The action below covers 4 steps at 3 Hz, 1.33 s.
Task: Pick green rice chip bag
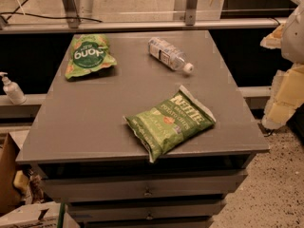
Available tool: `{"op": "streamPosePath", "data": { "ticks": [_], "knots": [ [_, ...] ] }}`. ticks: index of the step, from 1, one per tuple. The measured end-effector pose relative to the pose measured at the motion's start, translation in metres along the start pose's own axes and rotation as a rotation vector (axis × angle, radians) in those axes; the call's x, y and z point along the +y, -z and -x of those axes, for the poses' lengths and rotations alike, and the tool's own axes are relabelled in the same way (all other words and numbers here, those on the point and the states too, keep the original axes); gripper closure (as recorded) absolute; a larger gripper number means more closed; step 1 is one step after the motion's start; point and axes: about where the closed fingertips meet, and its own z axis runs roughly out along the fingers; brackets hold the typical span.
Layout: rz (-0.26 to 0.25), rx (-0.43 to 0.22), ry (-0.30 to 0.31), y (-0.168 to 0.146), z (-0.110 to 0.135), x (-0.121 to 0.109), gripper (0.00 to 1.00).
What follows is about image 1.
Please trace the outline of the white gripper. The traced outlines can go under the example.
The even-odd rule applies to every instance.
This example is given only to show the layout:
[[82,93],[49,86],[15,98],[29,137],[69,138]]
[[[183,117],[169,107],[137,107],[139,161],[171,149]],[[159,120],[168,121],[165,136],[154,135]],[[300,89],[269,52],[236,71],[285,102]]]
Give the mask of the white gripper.
[[286,24],[279,25],[264,37],[264,48],[281,48],[282,57],[293,64],[287,71],[278,70],[271,86],[271,95],[264,108],[262,125],[279,129],[296,110],[304,104],[304,2],[288,17]]

